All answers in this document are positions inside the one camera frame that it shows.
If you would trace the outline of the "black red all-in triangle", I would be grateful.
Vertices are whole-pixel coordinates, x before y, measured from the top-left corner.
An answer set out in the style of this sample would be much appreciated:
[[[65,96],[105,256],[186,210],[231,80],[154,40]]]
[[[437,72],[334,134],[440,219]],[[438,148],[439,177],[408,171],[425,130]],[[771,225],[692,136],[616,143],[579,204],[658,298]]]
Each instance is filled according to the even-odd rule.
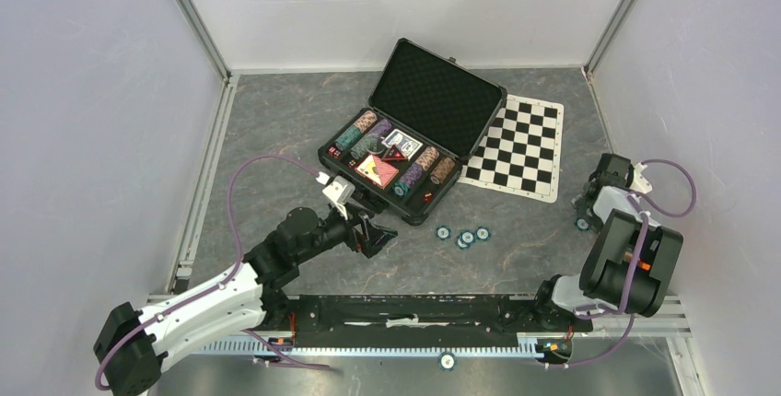
[[[396,145],[391,145],[382,154],[381,160],[384,162],[403,162],[407,161],[407,156]]]

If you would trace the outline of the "green yellow blue chip stack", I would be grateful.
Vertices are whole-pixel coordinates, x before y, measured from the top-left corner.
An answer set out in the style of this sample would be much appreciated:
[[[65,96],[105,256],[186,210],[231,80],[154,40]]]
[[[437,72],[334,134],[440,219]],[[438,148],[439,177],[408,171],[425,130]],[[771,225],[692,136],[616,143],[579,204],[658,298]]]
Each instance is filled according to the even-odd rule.
[[[373,136],[362,136],[358,142],[350,149],[350,155],[354,159],[360,159],[367,154],[366,146],[372,140],[383,140],[383,138]]]

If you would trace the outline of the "clear dealer button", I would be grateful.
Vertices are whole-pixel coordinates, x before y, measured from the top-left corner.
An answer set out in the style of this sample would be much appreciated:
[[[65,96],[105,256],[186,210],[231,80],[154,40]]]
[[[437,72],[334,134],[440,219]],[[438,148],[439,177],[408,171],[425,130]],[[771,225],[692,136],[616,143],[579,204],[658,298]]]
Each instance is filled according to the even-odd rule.
[[[366,146],[366,151],[370,155],[382,156],[386,152],[387,147],[382,144],[381,140],[372,140]]]

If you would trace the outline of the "orange blue poker chip stack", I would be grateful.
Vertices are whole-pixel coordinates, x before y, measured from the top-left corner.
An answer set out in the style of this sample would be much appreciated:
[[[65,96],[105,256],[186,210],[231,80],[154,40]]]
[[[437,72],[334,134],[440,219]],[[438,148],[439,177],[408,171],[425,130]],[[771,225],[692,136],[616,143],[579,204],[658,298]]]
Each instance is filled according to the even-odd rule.
[[[429,170],[431,165],[437,161],[439,151],[434,146],[426,147],[414,163],[422,168],[423,171]]]

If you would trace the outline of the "brown poker chip stack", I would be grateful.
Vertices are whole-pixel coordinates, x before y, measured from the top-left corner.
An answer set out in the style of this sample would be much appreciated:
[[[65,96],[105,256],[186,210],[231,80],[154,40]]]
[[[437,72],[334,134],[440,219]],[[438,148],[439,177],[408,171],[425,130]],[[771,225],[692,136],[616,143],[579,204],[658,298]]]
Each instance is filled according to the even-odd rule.
[[[449,157],[443,157],[438,161],[430,173],[429,179],[436,185],[441,184],[447,179],[451,171],[455,168],[455,161]]]

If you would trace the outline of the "teal poker chip stack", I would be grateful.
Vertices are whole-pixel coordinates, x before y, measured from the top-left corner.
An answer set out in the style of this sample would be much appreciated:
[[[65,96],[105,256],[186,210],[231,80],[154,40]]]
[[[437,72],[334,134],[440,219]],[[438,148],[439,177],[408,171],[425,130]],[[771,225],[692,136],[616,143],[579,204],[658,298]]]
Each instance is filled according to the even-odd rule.
[[[344,151],[359,139],[362,134],[363,132],[357,126],[350,125],[336,138],[334,146],[339,151]]]

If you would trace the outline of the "purple poker chip stack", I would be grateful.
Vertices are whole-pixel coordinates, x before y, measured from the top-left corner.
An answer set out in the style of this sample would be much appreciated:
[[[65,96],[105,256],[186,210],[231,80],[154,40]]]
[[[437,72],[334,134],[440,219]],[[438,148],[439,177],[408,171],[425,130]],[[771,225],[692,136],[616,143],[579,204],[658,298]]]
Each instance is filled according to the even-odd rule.
[[[384,138],[391,130],[392,123],[387,119],[378,121],[368,132],[367,136]]]

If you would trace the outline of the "pink poker chip stack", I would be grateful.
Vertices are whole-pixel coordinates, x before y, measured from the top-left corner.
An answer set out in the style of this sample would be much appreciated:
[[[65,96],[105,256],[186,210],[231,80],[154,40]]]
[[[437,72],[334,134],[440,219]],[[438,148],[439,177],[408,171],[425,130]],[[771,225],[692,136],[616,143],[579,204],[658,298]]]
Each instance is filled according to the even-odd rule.
[[[353,126],[361,133],[364,134],[369,127],[371,127],[378,120],[378,116],[374,111],[364,111],[353,123]]]

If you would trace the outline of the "black poker case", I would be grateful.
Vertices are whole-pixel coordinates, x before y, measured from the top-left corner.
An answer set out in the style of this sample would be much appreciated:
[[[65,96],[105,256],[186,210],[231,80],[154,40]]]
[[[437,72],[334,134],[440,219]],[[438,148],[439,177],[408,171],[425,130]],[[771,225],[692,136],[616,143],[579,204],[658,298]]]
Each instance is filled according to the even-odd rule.
[[[400,39],[367,100],[367,106],[321,146],[317,156],[325,168],[355,185],[353,196],[361,205],[375,213],[391,211],[407,224],[420,226],[461,175],[506,102],[507,91],[498,84],[476,75],[452,59],[430,52],[410,40]],[[361,137],[378,121],[387,119],[393,125],[392,130],[401,129],[423,143],[407,161],[389,162],[399,169],[399,173],[385,189],[356,172],[357,165],[370,154],[355,159],[355,167],[348,166],[349,161],[354,159],[350,149],[361,137],[348,149],[340,151],[342,156],[339,159],[329,154],[329,148],[335,147],[336,138],[364,111],[374,111],[378,120]],[[428,146],[434,146],[439,151],[437,161],[403,198],[398,197],[393,192],[394,184]],[[453,159],[455,168],[445,181],[436,185],[429,176],[443,157]],[[433,193],[428,202],[424,200],[427,192]]]

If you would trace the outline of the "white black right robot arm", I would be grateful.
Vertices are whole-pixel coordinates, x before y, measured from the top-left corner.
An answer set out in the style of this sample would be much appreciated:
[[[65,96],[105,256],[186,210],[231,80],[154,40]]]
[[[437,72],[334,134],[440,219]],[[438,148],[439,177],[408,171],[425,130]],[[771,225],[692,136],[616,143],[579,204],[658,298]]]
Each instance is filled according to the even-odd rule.
[[[683,236],[652,217],[647,163],[604,153],[573,199],[576,226],[597,239],[579,274],[543,282],[531,306],[545,330],[607,315],[651,317],[664,302]]]

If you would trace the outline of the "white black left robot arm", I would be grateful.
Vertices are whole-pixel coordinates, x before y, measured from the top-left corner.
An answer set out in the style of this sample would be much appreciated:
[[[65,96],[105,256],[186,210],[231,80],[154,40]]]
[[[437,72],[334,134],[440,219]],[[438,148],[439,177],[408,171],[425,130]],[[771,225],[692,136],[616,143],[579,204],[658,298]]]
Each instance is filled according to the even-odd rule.
[[[282,327],[289,317],[283,288],[302,263],[345,245],[371,258],[397,231],[372,223],[372,213],[349,204],[320,218],[292,209],[261,243],[209,281],[156,304],[135,309],[124,302],[109,313],[93,352],[95,386],[114,395],[150,389],[186,355],[234,332]]]

